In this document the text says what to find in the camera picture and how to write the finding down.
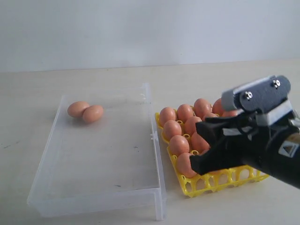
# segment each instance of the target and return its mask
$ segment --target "yellow egg tray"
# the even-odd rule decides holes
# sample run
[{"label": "yellow egg tray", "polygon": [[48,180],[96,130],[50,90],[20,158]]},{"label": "yellow egg tray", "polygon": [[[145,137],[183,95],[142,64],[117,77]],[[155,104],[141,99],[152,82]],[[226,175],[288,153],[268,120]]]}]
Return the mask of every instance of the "yellow egg tray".
[{"label": "yellow egg tray", "polygon": [[[157,126],[160,129],[163,129],[162,126],[159,124],[159,113],[155,113],[155,119],[156,119]],[[178,120],[177,122],[183,128],[184,123],[181,120]],[[169,141],[165,139],[163,132],[161,132],[161,136],[164,142],[169,144]],[[190,135],[184,134],[183,136],[187,138],[188,142],[190,143],[190,138],[191,138]],[[241,186],[248,182],[259,182],[268,177],[267,174],[264,174],[259,170],[256,170],[248,165],[243,165],[234,168],[209,172],[203,176],[198,174],[192,178],[187,178],[176,170],[175,165],[176,165],[177,156],[172,155],[170,153],[169,146],[167,147],[167,151],[170,157],[170,161],[173,165],[174,171],[176,173],[177,179],[179,181],[180,187],[182,189],[182,192],[184,195],[189,197],[195,197],[203,193],[220,191],[227,187]],[[194,155],[199,154],[199,152],[196,150],[192,150],[190,151],[190,153]],[[241,175],[242,171],[244,170],[248,171],[247,178],[243,178]]]}]

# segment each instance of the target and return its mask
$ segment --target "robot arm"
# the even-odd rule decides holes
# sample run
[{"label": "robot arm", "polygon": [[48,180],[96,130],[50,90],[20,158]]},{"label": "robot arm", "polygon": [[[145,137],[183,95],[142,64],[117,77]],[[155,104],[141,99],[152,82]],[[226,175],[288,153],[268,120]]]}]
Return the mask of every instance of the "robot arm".
[{"label": "robot arm", "polygon": [[222,107],[242,113],[196,123],[211,149],[190,157],[192,169],[204,175],[249,165],[300,188],[300,120],[288,100],[290,90],[286,77],[270,76],[224,92]]}]

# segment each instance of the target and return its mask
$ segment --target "transparent box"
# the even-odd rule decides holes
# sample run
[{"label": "transparent box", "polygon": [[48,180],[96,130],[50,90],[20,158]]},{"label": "transparent box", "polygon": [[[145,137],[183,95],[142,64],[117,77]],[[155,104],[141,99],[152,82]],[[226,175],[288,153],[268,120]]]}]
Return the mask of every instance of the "transparent box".
[{"label": "transparent box", "polygon": [[[67,108],[102,105],[85,124]],[[80,91],[62,97],[27,203],[43,217],[154,205],[165,218],[165,182],[150,88]]]}]

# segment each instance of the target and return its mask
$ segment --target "white table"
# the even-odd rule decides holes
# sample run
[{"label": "white table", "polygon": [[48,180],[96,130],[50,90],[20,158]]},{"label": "white table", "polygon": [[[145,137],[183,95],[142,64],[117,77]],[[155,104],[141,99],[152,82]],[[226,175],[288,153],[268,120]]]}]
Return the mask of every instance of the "white table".
[{"label": "white table", "polygon": [[167,105],[193,104],[200,97],[214,102],[223,90],[278,74],[290,79],[290,99],[299,110],[300,60],[0,74],[0,224],[299,224],[300,191],[274,178],[185,198],[165,145],[165,221],[154,221],[150,207],[40,218],[26,204],[63,92],[149,82],[153,107],[159,112]]}]

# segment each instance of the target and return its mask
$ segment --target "egg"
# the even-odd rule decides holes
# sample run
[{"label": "egg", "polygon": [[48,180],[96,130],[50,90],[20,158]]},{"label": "egg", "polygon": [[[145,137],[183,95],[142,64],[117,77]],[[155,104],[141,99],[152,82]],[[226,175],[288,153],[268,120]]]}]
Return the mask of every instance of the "egg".
[{"label": "egg", "polygon": [[205,118],[207,118],[207,117],[219,117],[219,116],[217,114],[210,112],[210,113],[206,114],[205,116],[203,116],[203,121],[205,121]]},{"label": "egg", "polygon": [[198,116],[202,119],[203,116],[212,112],[211,104],[207,100],[205,100],[203,98],[199,98],[194,103],[194,111],[195,111],[196,116]]},{"label": "egg", "polygon": [[181,135],[175,135],[170,139],[169,150],[173,155],[179,156],[182,153],[189,152],[189,144],[187,139]]},{"label": "egg", "polygon": [[74,118],[80,118],[83,116],[83,112],[89,108],[89,103],[84,101],[74,102],[69,106],[67,109],[67,113],[69,116],[72,116]]},{"label": "egg", "polygon": [[192,116],[192,117],[188,118],[188,120],[184,124],[185,133],[192,136],[192,134],[194,132],[196,132],[196,123],[201,122],[201,121],[202,120],[200,119],[200,117],[197,117],[197,116]]},{"label": "egg", "polygon": [[191,155],[190,153],[182,153],[176,160],[177,171],[187,178],[192,178],[197,175],[197,173],[192,170],[191,161],[189,159]]},{"label": "egg", "polygon": [[92,105],[83,113],[83,120],[86,123],[93,123],[99,120],[103,115],[103,107],[100,105]]},{"label": "egg", "polygon": [[167,140],[170,140],[175,135],[181,135],[182,130],[178,122],[169,120],[165,123],[163,128],[163,135]]},{"label": "egg", "polygon": [[159,124],[164,126],[169,120],[176,120],[176,112],[171,107],[165,107],[159,113]]},{"label": "egg", "polygon": [[232,110],[232,111],[224,112],[222,114],[222,117],[233,117],[233,116],[236,116],[237,114],[238,114],[238,111]]},{"label": "egg", "polygon": [[222,108],[221,99],[219,98],[212,106],[212,113],[222,116],[224,112],[225,110]]},{"label": "egg", "polygon": [[188,118],[194,115],[192,107],[188,104],[183,104],[177,109],[177,118],[182,122],[186,122]]},{"label": "egg", "polygon": [[191,136],[191,144],[193,150],[197,150],[199,154],[204,153],[210,149],[210,145],[196,132]]}]

